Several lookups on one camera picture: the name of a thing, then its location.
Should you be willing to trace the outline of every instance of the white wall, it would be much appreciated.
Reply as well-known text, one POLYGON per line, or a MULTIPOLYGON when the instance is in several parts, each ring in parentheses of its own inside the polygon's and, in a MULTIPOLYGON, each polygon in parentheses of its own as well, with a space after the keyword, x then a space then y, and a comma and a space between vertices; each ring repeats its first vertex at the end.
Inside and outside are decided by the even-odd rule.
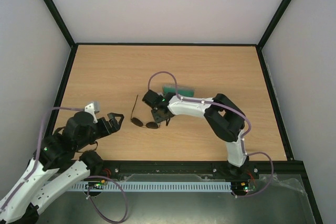
POLYGON ((336 1, 293 0, 264 48, 296 159, 324 223, 336 205, 336 1))
POLYGON ((76 42, 258 43, 281 0, 54 0, 76 42))
POLYGON ((0 0, 0 198, 36 149, 69 52, 43 0, 0 0))

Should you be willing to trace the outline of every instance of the dark lens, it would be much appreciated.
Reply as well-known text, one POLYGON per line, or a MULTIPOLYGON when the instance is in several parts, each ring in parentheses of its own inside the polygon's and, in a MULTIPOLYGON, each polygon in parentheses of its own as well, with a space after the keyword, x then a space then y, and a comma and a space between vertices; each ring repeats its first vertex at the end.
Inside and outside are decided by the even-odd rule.
POLYGON ((135 124, 136 126, 139 126, 139 127, 142 127, 142 126, 143 126, 143 123, 142 123, 139 119, 137 119, 137 118, 132 118, 132 119, 131 119, 131 122, 132 122, 133 124, 135 124))
POLYGON ((153 130, 156 130, 157 128, 159 128, 158 124, 155 123, 155 122, 149 122, 149 123, 147 123, 146 127, 149 128, 149 129, 153 129, 153 130))

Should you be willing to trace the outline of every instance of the light wood surface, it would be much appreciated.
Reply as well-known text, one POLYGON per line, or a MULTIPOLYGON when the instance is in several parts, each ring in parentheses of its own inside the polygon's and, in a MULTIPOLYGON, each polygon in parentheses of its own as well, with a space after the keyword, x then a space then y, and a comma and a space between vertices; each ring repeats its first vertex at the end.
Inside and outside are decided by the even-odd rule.
MULTIPOLYGON (((264 151, 273 160, 286 160, 254 47, 200 46, 93 46, 80 45, 62 101, 63 106, 83 108, 97 100, 101 116, 122 113, 119 132, 99 140, 98 154, 104 160, 134 161, 224 161, 224 141, 205 119, 179 115, 157 130, 137 127, 134 115, 144 123, 153 121, 150 108, 141 99, 149 77, 158 71, 173 73, 179 85, 193 87, 195 97, 227 95, 250 119, 252 131, 245 137, 247 152, 264 151)), ((151 89, 173 83, 170 76, 156 76, 151 89)), ((60 111, 56 127, 64 126, 73 112, 60 111)), ((251 160, 267 160, 253 156, 251 160)))

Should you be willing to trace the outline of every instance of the black metal frame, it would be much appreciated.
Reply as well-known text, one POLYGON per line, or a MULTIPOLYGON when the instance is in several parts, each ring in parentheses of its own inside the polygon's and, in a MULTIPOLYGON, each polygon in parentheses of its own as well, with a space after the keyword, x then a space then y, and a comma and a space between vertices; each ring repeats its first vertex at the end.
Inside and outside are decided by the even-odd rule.
MULTIPOLYGON (((271 36, 276 25, 280 21, 282 15, 290 4, 291 0, 282 0, 277 11, 275 12, 271 22, 269 23, 265 33, 263 34, 260 42, 256 44, 190 44, 190 43, 75 43, 69 30, 67 29, 60 13, 58 12, 53 0, 44 0, 47 7, 49 8, 53 18, 55 19, 58 27, 63 33, 65 39, 67 40, 71 52, 68 58, 68 62, 65 68, 65 72, 56 96, 54 106, 60 106, 64 92, 67 86, 67 82, 71 73, 72 64, 74 62, 77 48, 79 45, 132 45, 132 46, 251 46, 255 47, 262 73, 265 78, 266 87, 271 100, 272 108, 275 114, 275 118, 278 124, 280 136, 286 153, 287 161, 274 161, 274 169, 277 174, 300 174, 304 188, 308 194, 308 199, 310 206, 313 211, 313 215, 316 223, 322 223, 321 215, 319 213, 318 206, 316 204, 308 176, 306 173, 305 166, 302 161, 295 161, 294 156, 290 147, 290 143, 287 137, 286 129, 280 114, 278 102, 276 99, 275 92, 272 87, 268 69, 265 63, 265 59, 262 53, 262 49, 266 44, 267 40, 271 36)), ((50 135, 56 123, 58 112, 54 111, 51 114, 46 135, 50 135)), ((250 162, 252 166, 258 167, 258 172, 260 174, 270 173, 269 162, 250 162)), ((155 161, 105 161, 104 166, 108 167, 112 171, 112 177, 118 177, 120 174, 134 174, 134 173, 187 173, 187 174, 209 174, 213 178, 222 178, 219 173, 215 172, 217 168, 226 165, 225 162, 155 162, 155 161)))

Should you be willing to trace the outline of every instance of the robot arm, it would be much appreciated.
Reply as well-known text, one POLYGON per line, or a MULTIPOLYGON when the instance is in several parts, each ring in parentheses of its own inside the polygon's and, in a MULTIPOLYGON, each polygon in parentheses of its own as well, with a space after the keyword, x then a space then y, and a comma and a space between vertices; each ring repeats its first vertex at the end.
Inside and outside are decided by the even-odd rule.
POLYGON ((167 93, 165 96, 149 90, 142 101, 152 108, 152 115, 156 123, 170 120, 175 115, 190 115, 205 118, 214 133, 226 143, 228 162, 236 167, 241 167, 247 155, 244 149, 244 119, 232 111, 225 111, 222 116, 222 107, 213 105, 219 103, 243 112, 223 94, 217 94, 214 98, 178 98, 175 93, 167 93))
POLYGON ((61 134, 55 132, 42 140, 38 160, 35 153, 22 177, 0 201, 1 224, 35 223, 38 215, 70 186, 101 170, 103 160, 99 155, 94 151, 86 152, 69 169, 46 184, 73 159, 76 151, 120 129, 122 114, 109 113, 107 121, 105 118, 97 119, 98 112, 98 104, 90 103, 84 111, 77 112, 68 120, 61 134))

